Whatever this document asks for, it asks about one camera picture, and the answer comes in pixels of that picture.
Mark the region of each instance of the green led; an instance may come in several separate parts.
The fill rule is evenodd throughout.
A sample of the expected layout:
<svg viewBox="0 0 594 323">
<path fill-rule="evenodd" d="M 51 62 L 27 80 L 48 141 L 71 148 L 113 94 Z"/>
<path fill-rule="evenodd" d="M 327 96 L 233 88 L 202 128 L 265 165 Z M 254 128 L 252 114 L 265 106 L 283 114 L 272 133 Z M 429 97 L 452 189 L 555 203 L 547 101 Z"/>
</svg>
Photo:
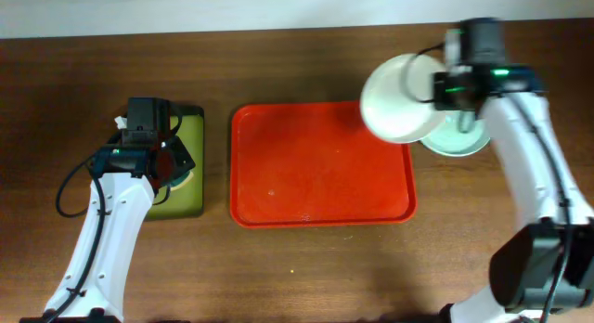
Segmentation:
<svg viewBox="0 0 594 323">
<path fill-rule="evenodd" d="M 448 89 L 446 89 L 445 91 L 446 91 L 447 93 L 455 93 L 455 92 L 460 92 L 460 91 L 464 91 L 464 90 L 465 90 L 465 88 L 464 88 L 464 87 L 462 87 L 462 86 L 459 86 L 459 87 L 451 87 L 451 88 L 448 88 Z"/>
<path fill-rule="evenodd" d="M 495 69 L 493 71 L 494 75 L 498 76 L 498 77 L 503 77 L 503 76 L 507 76 L 510 74 L 510 70 L 509 69 Z"/>
</svg>

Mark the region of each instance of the light green plate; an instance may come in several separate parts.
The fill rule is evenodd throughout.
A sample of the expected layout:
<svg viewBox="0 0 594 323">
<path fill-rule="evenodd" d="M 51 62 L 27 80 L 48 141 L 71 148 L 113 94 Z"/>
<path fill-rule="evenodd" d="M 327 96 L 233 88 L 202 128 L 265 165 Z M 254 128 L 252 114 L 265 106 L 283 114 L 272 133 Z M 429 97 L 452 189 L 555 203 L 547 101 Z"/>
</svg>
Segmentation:
<svg viewBox="0 0 594 323">
<path fill-rule="evenodd" d="M 196 163 L 191 171 L 194 174 L 187 183 L 172 190 L 169 199 L 161 205 L 150 208 L 145 220 L 165 220 L 183 217 L 197 217 L 203 211 L 202 178 L 204 171 L 204 117 L 201 108 L 182 108 L 184 121 L 177 135 L 184 142 L 187 151 Z M 177 118 L 171 118 L 171 126 L 177 124 Z M 159 190 L 155 202 L 165 197 L 165 187 Z"/>
</svg>

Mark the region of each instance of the brown table surface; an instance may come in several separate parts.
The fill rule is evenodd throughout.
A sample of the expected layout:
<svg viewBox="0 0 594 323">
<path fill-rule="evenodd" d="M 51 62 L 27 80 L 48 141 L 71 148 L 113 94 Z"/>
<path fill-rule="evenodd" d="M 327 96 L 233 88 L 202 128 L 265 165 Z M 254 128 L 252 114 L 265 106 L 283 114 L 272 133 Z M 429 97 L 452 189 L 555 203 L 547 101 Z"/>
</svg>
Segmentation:
<svg viewBox="0 0 594 323">
<path fill-rule="evenodd" d="M 374 68 L 440 41 L 447 26 L 0 41 L 1 320 L 42 313 L 83 222 L 54 211 L 58 185 L 113 132 L 127 98 L 145 95 L 204 108 L 205 213 L 143 225 L 124 295 L 127 322 L 371 320 L 434 312 L 478 291 L 514 228 L 492 148 L 453 159 L 413 144 L 419 208 L 403 225 L 248 230 L 228 213 L 233 109 L 358 99 Z M 549 89 L 562 149 L 590 202 L 593 27 L 592 19 L 506 24 L 513 61 L 533 66 Z M 88 185 L 77 176 L 65 208 L 85 206 Z M 587 317 L 592 309 L 553 321 Z"/>
</svg>

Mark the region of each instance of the orange tray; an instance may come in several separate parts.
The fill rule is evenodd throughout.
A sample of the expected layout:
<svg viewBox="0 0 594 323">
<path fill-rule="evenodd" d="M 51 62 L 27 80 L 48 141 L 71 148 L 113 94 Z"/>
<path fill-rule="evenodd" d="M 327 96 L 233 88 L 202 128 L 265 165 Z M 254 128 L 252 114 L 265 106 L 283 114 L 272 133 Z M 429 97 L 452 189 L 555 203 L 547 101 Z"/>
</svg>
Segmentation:
<svg viewBox="0 0 594 323">
<path fill-rule="evenodd" d="M 363 124 L 357 101 L 249 105 L 231 136 L 231 215 L 248 228 L 402 223 L 417 197 L 407 145 Z"/>
</svg>

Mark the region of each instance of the white wall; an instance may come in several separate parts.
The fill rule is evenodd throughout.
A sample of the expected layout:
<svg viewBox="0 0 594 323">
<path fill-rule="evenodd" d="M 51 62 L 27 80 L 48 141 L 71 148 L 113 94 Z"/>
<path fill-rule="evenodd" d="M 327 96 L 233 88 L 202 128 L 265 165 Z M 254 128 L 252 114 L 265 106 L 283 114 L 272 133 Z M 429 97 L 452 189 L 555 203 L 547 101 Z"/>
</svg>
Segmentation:
<svg viewBox="0 0 594 323">
<path fill-rule="evenodd" d="M 594 0 L 0 0 L 0 38 L 594 17 Z"/>
</svg>

